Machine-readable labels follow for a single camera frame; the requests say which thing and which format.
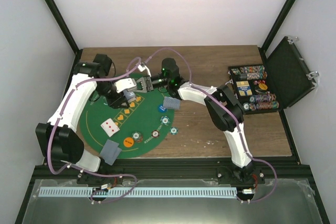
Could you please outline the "blue small blind button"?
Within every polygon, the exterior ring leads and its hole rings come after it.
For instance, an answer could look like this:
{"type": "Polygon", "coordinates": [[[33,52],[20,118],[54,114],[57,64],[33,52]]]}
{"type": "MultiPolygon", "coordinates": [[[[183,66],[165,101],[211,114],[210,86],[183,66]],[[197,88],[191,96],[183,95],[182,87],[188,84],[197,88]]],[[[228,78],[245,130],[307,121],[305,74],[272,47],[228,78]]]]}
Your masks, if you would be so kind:
{"type": "Polygon", "coordinates": [[[159,111],[160,113],[165,113],[165,112],[167,111],[167,109],[164,108],[162,104],[160,104],[160,105],[158,106],[158,111],[159,111]]]}

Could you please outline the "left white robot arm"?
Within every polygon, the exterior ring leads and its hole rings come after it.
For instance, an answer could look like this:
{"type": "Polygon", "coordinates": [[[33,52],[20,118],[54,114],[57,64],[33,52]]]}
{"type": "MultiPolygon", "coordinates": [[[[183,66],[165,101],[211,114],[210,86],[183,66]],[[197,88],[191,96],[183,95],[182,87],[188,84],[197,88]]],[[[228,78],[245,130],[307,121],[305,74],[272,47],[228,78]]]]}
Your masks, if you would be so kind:
{"type": "Polygon", "coordinates": [[[113,64],[107,55],[97,54],[93,62],[78,62],[73,69],[70,86],[56,112],[47,123],[35,129],[43,156],[52,174],[75,167],[89,171],[95,184],[102,184],[107,170],[100,166],[101,158],[88,152],[77,135],[80,116],[90,96],[97,91],[110,106],[124,103],[124,91],[135,88],[128,73],[108,78],[113,64]]]}

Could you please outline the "blue checkered playing card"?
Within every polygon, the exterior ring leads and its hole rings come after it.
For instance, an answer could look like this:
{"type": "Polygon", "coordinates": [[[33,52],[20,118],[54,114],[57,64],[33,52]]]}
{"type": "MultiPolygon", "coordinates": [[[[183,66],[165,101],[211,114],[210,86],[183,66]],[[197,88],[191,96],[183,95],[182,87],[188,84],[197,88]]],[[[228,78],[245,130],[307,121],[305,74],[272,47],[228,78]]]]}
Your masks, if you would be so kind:
{"type": "Polygon", "coordinates": [[[120,155],[121,151],[122,149],[119,147],[110,149],[110,150],[105,151],[102,157],[108,165],[112,166],[114,162],[116,161],[116,159],[118,158],[118,156],[120,155]]]}

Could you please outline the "orange big blind button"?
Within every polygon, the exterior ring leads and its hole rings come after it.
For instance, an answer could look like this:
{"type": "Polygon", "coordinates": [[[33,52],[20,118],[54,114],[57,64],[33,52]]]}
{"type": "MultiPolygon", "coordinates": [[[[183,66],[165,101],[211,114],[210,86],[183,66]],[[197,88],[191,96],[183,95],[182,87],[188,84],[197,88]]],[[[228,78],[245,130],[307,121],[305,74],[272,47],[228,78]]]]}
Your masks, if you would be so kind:
{"type": "Polygon", "coordinates": [[[131,138],[131,137],[126,137],[124,140],[123,140],[123,146],[126,147],[126,148],[131,148],[134,146],[134,139],[131,138]]]}

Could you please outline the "blue playing card deck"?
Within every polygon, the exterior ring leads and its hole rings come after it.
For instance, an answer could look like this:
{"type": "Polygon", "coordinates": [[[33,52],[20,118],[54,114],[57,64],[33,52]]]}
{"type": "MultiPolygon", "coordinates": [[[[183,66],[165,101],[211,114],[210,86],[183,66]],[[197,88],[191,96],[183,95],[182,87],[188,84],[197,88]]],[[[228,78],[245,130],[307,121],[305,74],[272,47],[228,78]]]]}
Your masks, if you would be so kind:
{"type": "Polygon", "coordinates": [[[136,99],[135,93],[127,90],[124,91],[124,96],[129,103],[136,99]]]}

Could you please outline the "single teal poker chip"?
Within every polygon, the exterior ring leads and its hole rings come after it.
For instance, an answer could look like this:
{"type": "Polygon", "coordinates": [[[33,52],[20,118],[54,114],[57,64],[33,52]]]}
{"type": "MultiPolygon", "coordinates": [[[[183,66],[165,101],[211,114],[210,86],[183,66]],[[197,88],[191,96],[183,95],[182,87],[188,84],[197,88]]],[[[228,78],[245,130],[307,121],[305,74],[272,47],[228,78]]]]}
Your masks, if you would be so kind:
{"type": "Polygon", "coordinates": [[[176,134],[178,133],[178,129],[177,129],[176,127],[171,127],[171,128],[170,128],[170,133],[171,133],[172,135],[176,135],[176,134]]]}

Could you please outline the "red poker chip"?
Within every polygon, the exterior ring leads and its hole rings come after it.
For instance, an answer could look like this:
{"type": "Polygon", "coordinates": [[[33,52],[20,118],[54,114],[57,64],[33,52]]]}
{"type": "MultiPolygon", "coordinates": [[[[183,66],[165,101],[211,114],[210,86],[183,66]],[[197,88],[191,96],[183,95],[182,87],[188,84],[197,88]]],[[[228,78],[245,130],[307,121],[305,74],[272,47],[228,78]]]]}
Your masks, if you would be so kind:
{"type": "Polygon", "coordinates": [[[158,131],[158,130],[154,130],[154,131],[152,131],[151,136],[152,136],[153,138],[157,138],[157,137],[159,137],[159,136],[160,136],[160,131],[158,131]]]}

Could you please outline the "poker chip stack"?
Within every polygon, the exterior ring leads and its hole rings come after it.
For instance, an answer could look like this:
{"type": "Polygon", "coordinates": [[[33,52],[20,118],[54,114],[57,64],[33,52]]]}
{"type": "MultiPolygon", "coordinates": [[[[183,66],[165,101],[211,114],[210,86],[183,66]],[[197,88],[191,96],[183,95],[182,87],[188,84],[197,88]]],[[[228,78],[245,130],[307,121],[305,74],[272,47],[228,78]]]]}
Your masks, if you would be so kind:
{"type": "Polygon", "coordinates": [[[141,132],[135,131],[132,133],[131,137],[137,143],[141,143],[143,141],[143,135],[141,132]]]}
{"type": "Polygon", "coordinates": [[[160,118],[160,122],[161,122],[161,124],[163,124],[163,125],[169,125],[170,124],[170,118],[168,117],[168,116],[162,116],[161,118],[160,118]]]}

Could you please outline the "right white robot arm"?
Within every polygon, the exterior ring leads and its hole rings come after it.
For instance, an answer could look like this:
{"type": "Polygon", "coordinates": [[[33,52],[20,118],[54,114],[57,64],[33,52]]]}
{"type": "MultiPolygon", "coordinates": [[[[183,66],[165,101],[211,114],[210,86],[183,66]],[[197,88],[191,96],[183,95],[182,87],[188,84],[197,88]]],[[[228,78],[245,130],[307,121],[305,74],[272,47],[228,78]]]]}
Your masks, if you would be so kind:
{"type": "Polygon", "coordinates": [[[165,88],[172,98],[206,106],[213,124],[227,139],[235,181],[244,184],[251,179],[253,157],[244,133],[244,109],[226,84],[219,87],[193,84],[181,77],[174,59],[165,58],[159,74],[141,77],[137,85],[141,87],[141,92],[165,88]]]}

